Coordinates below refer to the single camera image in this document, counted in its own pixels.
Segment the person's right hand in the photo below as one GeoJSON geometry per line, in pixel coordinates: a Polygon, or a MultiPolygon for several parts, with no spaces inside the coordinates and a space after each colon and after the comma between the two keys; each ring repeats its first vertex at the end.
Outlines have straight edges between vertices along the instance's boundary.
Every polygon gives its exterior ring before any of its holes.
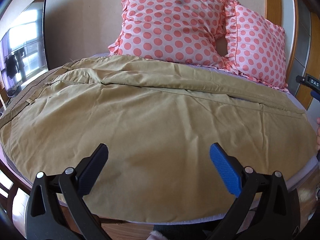
{"type": "Polygon", "coordinates": [[[317,118],[317,138],[316,138],[316,142],[317,142],[317,145],[316,145],[316,150],[317,151],[320,151],[320,117],[317,118]]]}

